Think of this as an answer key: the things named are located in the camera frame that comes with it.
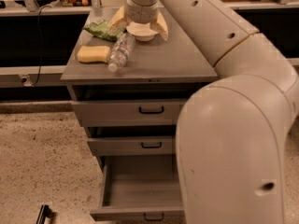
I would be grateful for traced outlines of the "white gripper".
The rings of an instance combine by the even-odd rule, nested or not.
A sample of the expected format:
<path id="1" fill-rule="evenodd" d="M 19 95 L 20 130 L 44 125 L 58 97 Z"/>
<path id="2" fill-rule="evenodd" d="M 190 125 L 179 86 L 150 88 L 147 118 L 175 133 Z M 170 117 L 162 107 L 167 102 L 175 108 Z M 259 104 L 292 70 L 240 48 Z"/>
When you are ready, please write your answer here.
<path id="1" fill-rule="evenodd" d="M 149 23 L 151 30 L 157 32 L 164 41 L 168 40 L 168 27 L 164 16 L 159 12 L 157 0 L 150 1 L 146 5 L 126 0 L 124 7 L 120 7 L 109 21 L 108 28 L 110 30 L 125 28 L 128 23 L 127 18 L 136 23 Z"/>

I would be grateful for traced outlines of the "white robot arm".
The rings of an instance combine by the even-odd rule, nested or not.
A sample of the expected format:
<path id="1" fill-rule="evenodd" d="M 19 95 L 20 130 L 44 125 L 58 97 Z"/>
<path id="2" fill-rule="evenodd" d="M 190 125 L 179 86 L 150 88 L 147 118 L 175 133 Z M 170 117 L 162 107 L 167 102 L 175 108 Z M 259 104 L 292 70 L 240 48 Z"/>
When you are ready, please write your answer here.
<path id="1" fill-rule="evenodd" d="M 221 0 L 126 0 L 111 25 L 134 21 L 162 32 L 159 6 L 219 76 L 178 117 L 186 224 L 284 224 L 284 146 L 299 110 L 297 72 Z"/>

